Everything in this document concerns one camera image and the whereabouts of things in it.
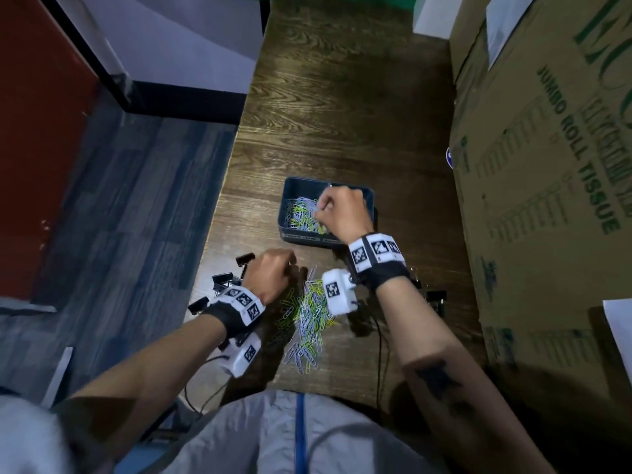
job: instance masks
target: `blue stripe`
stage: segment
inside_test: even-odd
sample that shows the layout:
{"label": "blue stripe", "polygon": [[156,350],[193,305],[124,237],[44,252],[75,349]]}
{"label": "blue stripe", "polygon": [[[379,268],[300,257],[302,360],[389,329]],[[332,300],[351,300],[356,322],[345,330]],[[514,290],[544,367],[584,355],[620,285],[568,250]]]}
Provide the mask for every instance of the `blue stripe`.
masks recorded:
{"label": "blue stripe", "polygon": [[296,396],[296,427],[295,427],[295,463],[296,474],[307,474],[307,439],[305,436],[305,395],[300,392]]}

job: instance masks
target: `gray carpet floor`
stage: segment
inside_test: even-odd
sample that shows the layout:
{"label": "gray carpet floor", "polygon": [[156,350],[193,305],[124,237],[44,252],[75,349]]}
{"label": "gray carpet floor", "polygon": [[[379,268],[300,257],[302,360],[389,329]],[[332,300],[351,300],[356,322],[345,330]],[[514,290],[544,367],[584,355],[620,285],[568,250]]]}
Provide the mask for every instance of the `gray carpet floor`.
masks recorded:
{"label": "gray carpet floor", "polygon": [[181,325],[236,126],[93,111],[34,294],[0,315],[0,385],[40,402],[66,346],[72,393]]}

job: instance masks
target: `forearm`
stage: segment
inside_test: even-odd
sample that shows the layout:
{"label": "forearm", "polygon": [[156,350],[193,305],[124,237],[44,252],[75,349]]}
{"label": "forearm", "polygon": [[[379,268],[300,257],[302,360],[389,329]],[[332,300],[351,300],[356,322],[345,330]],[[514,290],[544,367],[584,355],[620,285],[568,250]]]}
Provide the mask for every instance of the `forearm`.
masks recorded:
{"label": "forearm", "polygon": [[552,471],[500,392],[412,283],[377,289],[404,375],[433,433],[477,471]]}
{"label": "forearm", "polygon": [[118,460],[173,404],[224,339],[222,323],[201,315],[112,367],[70,401],[88,410],[91,433]]}

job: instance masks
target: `wristband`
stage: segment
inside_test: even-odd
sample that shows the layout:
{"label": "wristband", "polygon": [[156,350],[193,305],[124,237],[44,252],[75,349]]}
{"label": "wristband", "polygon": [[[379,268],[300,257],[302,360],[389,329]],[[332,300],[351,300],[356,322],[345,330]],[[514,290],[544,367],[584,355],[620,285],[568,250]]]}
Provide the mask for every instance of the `wristband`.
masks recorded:
{"label": "wristband", "polygon": [[232,339],[246,330],[265,311],[265,306],[249,289],[231,286],[213,298],[201,312],[219,319],[226,328],[226,339]]}
{"label": "wristband", "polygon": [[394,277],[410,279],[404,256],[387,234],[362,236],[349,245],[349,251],[360,280],[372,291]]}

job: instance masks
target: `red wall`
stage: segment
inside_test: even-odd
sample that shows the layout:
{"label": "red wall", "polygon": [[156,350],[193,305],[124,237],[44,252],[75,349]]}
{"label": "red wall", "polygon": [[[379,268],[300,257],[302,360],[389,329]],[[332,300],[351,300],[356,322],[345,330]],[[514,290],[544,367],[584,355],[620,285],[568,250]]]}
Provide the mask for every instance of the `red wall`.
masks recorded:
{"label": "red wall", "polygon": [[38,0],[0,0],[0,296],[27,300],[97,78]]}

